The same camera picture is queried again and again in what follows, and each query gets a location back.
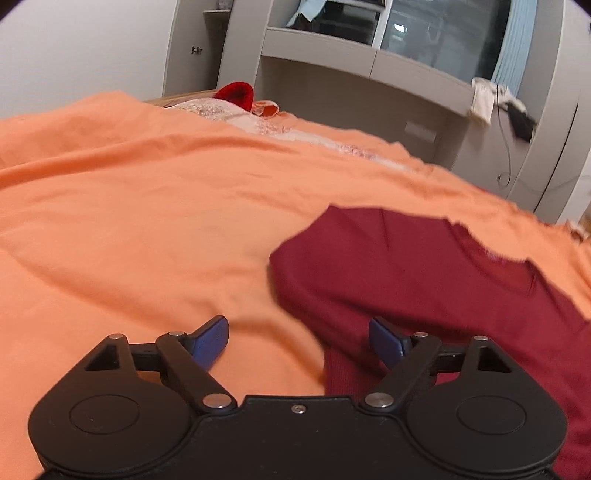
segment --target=black plastic mount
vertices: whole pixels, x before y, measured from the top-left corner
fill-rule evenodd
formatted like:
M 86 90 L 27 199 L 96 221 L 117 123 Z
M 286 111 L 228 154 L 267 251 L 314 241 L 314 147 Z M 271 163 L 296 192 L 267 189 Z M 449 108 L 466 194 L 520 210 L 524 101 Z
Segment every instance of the black plastic mount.
M 447 346 L 374 319 L 370 343 L 391 370 L 360 404 L 249 396 L 238 407 L 207 373 L 228 332 L 218 316 L 151 344 L 105 338 L 31 413 L 41 479 L 557 478 L 565 415 L 487 337 Z M 459 375 L 436 385 L 448 372 Z

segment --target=red cloth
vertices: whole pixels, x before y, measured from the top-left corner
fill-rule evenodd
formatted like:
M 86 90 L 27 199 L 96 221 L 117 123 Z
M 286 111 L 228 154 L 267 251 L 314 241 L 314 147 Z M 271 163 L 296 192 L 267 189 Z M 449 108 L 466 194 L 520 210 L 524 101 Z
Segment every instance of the red cloth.
M 220 88 L 213 97 L 226 100 L 250 112 L 255 99 L 255 92 L 249 83 L 232 82 Z
M 498 257 L 447 220 L 333 206 L 270 260 L 280 304 L 327 346 L 327 394 L 359 394 L 383 376 L 373 316 L 445 342 L 488 335 L 565 410 L 557 473 L 589 478 L 591 326 L 534 264 Z

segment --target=blue gripper pad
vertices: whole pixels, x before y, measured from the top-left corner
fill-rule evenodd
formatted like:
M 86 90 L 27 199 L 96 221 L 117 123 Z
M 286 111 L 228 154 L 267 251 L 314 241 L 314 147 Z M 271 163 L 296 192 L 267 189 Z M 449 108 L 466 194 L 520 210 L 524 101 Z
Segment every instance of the blue gripper pad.
M 378 319 L 369 322 L 369 344 L 384 365 L 392 368 L 410 351 L 411 342 L 408 336 L 393 332 L 384 323 Z
M 227 318 L 219 317 L 211 323 L 211 325 L 205 324 L 202 327 L 206 328 L 203 333 L 200 332 L 201 329 L 195 332 L 193 351 L 191 351 L 195 362 L 204 370 L 209 370 L 226 348 L 230 334 L 230 325 Z

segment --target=orange bedsheet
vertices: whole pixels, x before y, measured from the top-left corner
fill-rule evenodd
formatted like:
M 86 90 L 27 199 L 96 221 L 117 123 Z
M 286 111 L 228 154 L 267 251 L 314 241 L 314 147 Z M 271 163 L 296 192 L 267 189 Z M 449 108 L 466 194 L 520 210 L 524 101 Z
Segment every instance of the orange bedsheet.
M 500 254 L 531 258 L 591 315 L 590 246 L 565 229 L 399 145 L 289 115 L 273 122 L 413 170 L 257 137 L 120 93 L 0 122 L 3 478 L 41 471 L 29 412 L 113 332 L 151 342 L 223 313 L 230 343 L 213 374 L 235 396 L 321 394 L 321 347 L 274 303 L 267 265 L 329 203 L 460 221 Z

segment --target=white cloth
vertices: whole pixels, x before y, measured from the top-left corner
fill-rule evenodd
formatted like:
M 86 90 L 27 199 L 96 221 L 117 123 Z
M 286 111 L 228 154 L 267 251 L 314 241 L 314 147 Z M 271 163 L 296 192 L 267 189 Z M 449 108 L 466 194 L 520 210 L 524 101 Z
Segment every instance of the white cloth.
M 507 104 L 512 103 L 520 112 L 527 113 L 523 102 L 516 98 L 505 85 L 497 85 L 490 80 L 474 77 L 472 86 L 474 98 L 468 114 L 485 125 L 491 124 L 492 110 L 497 100 L 499 108 L 506 110 Z
M 300 6 L 295 11 L 293 17 L 290 18 L 289 22 L 287 22 L 287 26 L 293 26 L 298 14 L 302 14 L 308 19 L 308 22 L 311 22 L 318 17 L 320 12 L 322 12 L 325 4 L 326 0 L 301 0 Z

